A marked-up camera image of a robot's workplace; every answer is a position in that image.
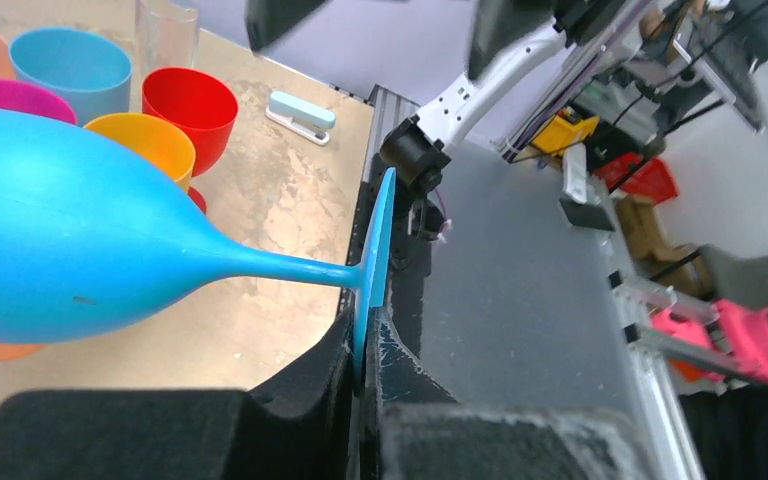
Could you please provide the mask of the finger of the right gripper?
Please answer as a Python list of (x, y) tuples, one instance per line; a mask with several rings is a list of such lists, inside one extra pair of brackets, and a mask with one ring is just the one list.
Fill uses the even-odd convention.
[(549, 21), (555, 5), (552, 0), (480, 0), (473, 20), (467, 78), (477, 80), (499, 52)]
[(249, 49), (261, 52), (280, 40), (326, 0), (249, 0), (245, 27)]

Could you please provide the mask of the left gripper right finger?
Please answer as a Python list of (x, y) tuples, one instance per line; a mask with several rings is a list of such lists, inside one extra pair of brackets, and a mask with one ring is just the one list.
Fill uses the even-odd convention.
[(409, 351), (386, 309), (368, 317), (360, 400), (363, 479), (646, 479), (623, 416), (600, 408), (459, 402)]

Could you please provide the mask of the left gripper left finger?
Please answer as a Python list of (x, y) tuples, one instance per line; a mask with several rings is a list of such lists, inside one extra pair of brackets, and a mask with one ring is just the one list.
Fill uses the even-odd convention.
[(0, 405), (0, 479), (342, 479), (350, 314), (252, 390), (36, 390)]

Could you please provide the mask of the clear wine glass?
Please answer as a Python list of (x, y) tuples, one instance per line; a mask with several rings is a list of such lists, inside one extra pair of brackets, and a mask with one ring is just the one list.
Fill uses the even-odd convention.
[(147, 76), (164, 67), (192, 68), (200, 31), (198, 1), (136, 1), (135, 41), (141, 74)]

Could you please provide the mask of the red plastic wine glass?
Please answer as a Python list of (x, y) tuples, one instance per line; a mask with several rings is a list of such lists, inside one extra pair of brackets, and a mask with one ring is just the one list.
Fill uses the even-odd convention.
[(239, 111), (229, 87), (185, 67), (163, 67), (142, 83), (142, 112), (181, 129), (195, 149), (192, 175), (211, 169), (224, 154)]

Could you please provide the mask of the light blue wine glass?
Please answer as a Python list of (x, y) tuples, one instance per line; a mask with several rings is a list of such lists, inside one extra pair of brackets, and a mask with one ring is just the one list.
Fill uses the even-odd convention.
[(8, 53), (17, 79), (65, 100), (79, 126), (129, 110), (132, 61), (105, 37), (71, 28), (39, 28), (15, 37)]

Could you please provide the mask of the magenta plastic wine glass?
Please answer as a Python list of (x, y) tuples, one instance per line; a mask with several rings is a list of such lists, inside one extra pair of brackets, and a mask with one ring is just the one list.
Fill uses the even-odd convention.
[(75, 111), (61, 97), (42, 87), (18, 80), (0, 79), (0, 109), (78, 124)]

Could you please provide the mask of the dark blue wine glass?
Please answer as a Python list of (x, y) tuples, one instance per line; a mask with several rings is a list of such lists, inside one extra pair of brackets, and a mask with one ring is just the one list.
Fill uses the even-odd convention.
[[(106, 334), (201, 287), (259, 277), (351, 289), (354, 319), (377, 293), (366, 241), (353, 266), (257, 250), (217, 229), (166, 174), (124, 146), (58, 120), (0, 109), (0, 343)], [(388, 169), (375, 203), (390, 224)]]

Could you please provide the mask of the yellow plastic wine glass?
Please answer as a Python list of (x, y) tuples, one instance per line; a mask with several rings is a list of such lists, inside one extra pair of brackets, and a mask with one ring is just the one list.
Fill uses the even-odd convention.
[(132, 150), (164, 172), (187, 193), (196, 160), (190, 138), (167, 120), (143, 113), (113, 113), (84, 128)]

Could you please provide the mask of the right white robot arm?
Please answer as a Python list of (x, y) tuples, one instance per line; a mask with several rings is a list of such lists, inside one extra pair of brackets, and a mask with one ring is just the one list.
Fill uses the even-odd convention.
[(451, 152), (504, 95), (562, 48), (602, 33), (622, 7), (620, 1), (479, 2), (464, 73), (379, 149), (400, 187), (414, 197), (435, 189)]

